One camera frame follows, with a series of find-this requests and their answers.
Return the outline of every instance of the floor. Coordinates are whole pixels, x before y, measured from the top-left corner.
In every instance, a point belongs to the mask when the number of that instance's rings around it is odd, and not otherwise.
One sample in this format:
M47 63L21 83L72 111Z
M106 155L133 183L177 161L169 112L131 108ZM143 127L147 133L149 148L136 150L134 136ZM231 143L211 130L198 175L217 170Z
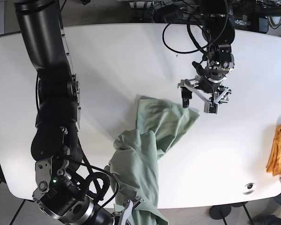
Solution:
M87 5L82 5L80 0L68 0L63 9L64 26L77 26L98 23L128 23L133 11L127 2L116 0L92 0ZM12 0L5 2L5 33L19 30ZM281 36L279 29L270 29L268 34ZM20 206L22 200L14 197L6 184L0 185L0 225L8 225ZM161 210L171 225L222 225L222 221L214 221L208 215L208 207ZM247 203L247 208L252 217L259 214L280 215L281 208L272 199L263 199ZM227 217L229 225L247 224L248 218L243 208L233 208ZM43 214L36 204L26 202L19 213L14 225L55 225L61 224Z

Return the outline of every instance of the orange cloth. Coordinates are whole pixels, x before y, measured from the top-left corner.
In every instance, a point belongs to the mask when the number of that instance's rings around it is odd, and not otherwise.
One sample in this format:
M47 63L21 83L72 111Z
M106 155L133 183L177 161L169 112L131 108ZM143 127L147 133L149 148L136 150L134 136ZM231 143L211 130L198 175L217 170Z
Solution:
M277 126L271 156L268 160L266 171L273 176L281 174L281 125Z

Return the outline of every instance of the green cloth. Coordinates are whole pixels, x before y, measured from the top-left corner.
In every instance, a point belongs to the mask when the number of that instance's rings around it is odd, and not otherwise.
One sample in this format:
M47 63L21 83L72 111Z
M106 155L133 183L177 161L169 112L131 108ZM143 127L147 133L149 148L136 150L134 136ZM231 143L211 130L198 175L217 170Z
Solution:
M198 113L170 101L139 100L136 129L123 132L115 140L116 152L105 167L116 176L120 185L116 211L123 209L127 199L141 196L145 200L128 219L132 225L168 224L157 210L157 161L180 140L198 117ZM113 191L115 186L115 181L111 179Z

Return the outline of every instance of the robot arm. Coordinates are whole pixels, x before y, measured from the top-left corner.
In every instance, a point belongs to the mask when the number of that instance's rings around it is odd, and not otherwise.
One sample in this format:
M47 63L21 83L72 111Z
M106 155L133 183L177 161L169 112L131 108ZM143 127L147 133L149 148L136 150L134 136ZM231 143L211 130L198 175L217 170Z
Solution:
M193 62L197 76L192 80L181 80L178 87L181 88L183 107L189 106L192 93L197 94L204 102L204 112L218 113L218 106L228 102L228 94L231 90L222 86L223 80L234 68L234 57L231 53L231 44L235 37L230 17L232 16L232 5L227 0L201 0L200 14L204 16L203 36L208 42L206 51L203 53L203 61L207 66L203 68L201 63ZM194 40L188 25L188 32L197 48L200 46ZM211 94L207 99L200 92Z
M112 214L98 204L110 180L108 172L100 168L99 172L92 171L95 167L89 164L78 139L79 82L68 50L64 49L59 5L55 0L15 0L14 6L28 55L37 71L37 133L31 145L37 182L33 200L44 213L64 224L128 224L126 219L141 198L127 200L122 212ZM80 165L88 168L85 179L76 173ZM91 182L96 193L89 190Z

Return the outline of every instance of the white table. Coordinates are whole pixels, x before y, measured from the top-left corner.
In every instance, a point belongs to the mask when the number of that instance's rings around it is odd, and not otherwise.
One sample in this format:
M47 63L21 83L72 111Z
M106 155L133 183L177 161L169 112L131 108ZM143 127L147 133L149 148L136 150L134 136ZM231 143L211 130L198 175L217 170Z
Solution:
M177 83L196 75L192 61L162 43L165 24L113 24L66 28L68 47L81 84L79 137L92 165L103 168L114 153L114 139L135 126L140 96L181 103ZM201 31L193 28L199 43ZM185 25L171 25L166 41L180 51L194 49ZM224 82L230 102L219 114L203 113L159 162L161 209L251 201L278 195L277 177L266 173L277 123L281 123L281 38L236 31L236 66ZM37 188L30 154L36 133L36 71L21 35L0 38L0 164L9 190L31 199ZM80 167L83 176L87 170ZM256 190L244 195L244 186Z

